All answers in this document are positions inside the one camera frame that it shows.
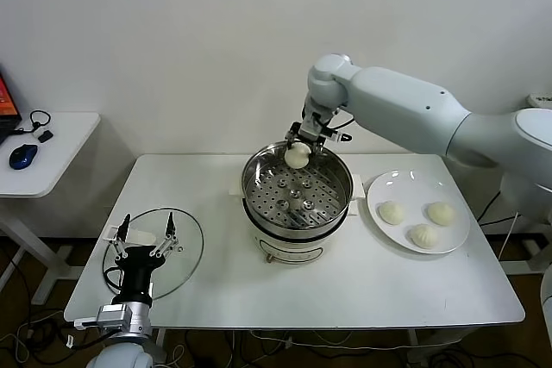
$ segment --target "dumpling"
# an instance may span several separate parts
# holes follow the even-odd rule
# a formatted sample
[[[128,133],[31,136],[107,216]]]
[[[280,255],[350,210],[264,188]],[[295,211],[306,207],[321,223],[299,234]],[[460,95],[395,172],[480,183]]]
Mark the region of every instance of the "dumpling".
[[[430,220],[439,226],[450,226],[456,218],[455,210],[444,202],[430,204],[427,212]]]
[[[403,207],[396,202],[385,202],[378,207],[378,214],[381,219],[392,226],[397,226],[405,219]]]
[[[298,170],[309,164],[310,155],[311,149],[309,146],[303,142],[294,142],[291,148],[285,150],[284,161],[289,167]]]
[[[408,232],[412,241],[422,249],[431,249],[439,241],[439,234],[432,226],[418,224]]]

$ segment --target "white table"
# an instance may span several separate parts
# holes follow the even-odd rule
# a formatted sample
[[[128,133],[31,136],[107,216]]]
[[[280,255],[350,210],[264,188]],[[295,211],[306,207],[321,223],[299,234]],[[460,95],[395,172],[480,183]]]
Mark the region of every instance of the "white table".
[[[52,120],[47,128],[52,131],[53,138],[44,144],[32,134],[13,135],[0,144],[0,198],[38,198],[48,194],[100,121],[96,113],[53,112],[50,115]],[[37,115],[36,119],[42,120],[41,117],[42,115]],[[23,115],[23,120],[25,121],[20,127],[30,129],[28,115]],[[39,150],[29,167],[16,171],[9,167],[8,159],[11,152],[22,144],[36,144]],[[32,304],[43,304],[57,280],[76,280],[80,276],[82,266],[69,266],[65,262],[71,252],[70,246],[62,246],[57,253],[52,251],[2,204],[0,225],[1,229],[20,245],[13,258],[16,264],[27,251],[48,268],[33,296]],[[0,277],[0,290],[13,270],[14,266],[9,264]]]
[[[437,156],[342,158],[363,182],[393,169],[414,169],[433,174],[461,197]],[[359,200],[360,214],[347,217],[319,260],[307,265],[266,263],[249,235],[252,224],[241,200],[229,196],[247,159],[144,155],[137,160],[104,231],[120,224],[127,213],[174,207],[194,214],[205,235],[195,274],[171,295],[154,301],[152,325],[375,329],[473,327],[524,319],[524,309],[473,217],[462,247],[443,256],[421,255],[388,240]],[[94,247],[67,304],[68,321],[94,316],[110,303],[112,294],[101,273],[106,246],[100,239]],[[452,338],[466,332],[455,331]]]

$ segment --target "computer mouse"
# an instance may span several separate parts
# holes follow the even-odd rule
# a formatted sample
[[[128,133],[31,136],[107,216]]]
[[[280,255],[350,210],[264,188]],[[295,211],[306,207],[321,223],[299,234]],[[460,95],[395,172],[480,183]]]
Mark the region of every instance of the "computer mouse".
[[[14,170],[27,168],[33,162],[36,153],[38,153],[38,146],[35,144],[23,144],[12,151],[9,156],[9,166]]]

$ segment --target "white robotic arm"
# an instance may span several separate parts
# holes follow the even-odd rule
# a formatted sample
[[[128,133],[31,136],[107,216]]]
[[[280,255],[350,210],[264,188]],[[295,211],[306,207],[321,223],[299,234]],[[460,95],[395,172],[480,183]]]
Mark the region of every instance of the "white robotic arm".
[[[552,221],[551,110],[473,114],[440,86],[384,68],[362,69],[337,54],[310,69],[308,86],[303,121],[288,139],[320,143],[343,109],[361,127],[414,153],[501,165],[506,200],[535,221]]]

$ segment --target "table leg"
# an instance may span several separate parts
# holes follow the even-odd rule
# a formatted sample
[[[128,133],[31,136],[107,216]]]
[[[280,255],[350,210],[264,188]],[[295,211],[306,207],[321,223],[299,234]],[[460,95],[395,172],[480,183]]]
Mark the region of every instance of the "table leg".
[[[552,243],[543,250],[533,240],[524,242],[529,253],[529,260],[503,260],[500,262],[506,275],[543,275],[552,263]]]
[[[65,262],[72,250],[70,246],[62,246],[57,253],[54,252],[1,204],[0,227],[8,237],[48,268],[33,296],[31,301],[33,305],[43,305],[46,302],[56,281],[61,279],[78,280],[80,277],[84,267],[69,266]]]
[[[476,327],[458,327],[451,329],[439,329],[436,333],[431,335],[427,340],[420,341],[419,345],[431,345],[431,344],[447,344],[447,345],[435,345],[425,346],[423,348],[413,348],[408,352],[408,360],[412,363],[421,363],[432,355],[435,355],[442,349],[451,345],[451,342],[460,342],[465,336],[474,332]]]

